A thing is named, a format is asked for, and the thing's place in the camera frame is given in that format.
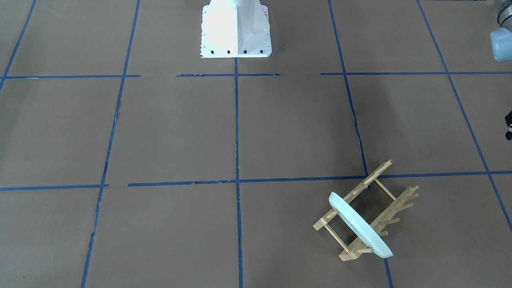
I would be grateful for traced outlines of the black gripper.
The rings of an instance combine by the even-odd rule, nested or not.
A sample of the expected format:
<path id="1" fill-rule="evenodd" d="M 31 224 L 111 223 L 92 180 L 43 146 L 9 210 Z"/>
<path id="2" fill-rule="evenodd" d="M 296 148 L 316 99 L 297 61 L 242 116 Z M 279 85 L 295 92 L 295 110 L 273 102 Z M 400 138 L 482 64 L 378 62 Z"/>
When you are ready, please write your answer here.
<path id="1" fill-rule="evenodd" d="M 512 140 L 512 111 L 510 111 L 505 117 L 505 123 L 507 125 L 507 131 L 505 133 L 505 138 L 507 140 Z"/>

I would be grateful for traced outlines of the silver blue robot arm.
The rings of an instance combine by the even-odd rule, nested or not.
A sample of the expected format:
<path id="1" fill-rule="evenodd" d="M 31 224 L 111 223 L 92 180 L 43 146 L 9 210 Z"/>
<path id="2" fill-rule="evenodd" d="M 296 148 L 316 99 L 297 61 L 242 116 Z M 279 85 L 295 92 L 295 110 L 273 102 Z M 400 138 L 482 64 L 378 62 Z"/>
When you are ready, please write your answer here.
<path id="1" fill-rule="evenodd" d="M 490 34 L 492 54 L 496 61 L 504 62 L 512 59 L 512 2 L 496 1 L 496 20 L 499 29 Z"/>

